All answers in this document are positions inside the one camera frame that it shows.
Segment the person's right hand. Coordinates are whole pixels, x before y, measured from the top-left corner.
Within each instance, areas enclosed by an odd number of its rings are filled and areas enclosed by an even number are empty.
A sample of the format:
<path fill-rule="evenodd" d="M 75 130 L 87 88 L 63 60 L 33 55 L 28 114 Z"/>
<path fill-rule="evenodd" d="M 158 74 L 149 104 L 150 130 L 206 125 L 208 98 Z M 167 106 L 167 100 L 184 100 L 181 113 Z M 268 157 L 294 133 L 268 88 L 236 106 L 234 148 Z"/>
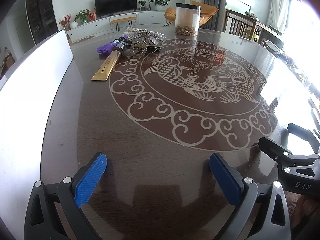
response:
<path fill-rule="evenodd" d="M 285 197 L 293 234 L 295 229 L 303 227 L 304 220 L 308 222 L 311 217 L 315 216 L 319 209 L 319 199 L 289 191 L 285 191 Z"/>

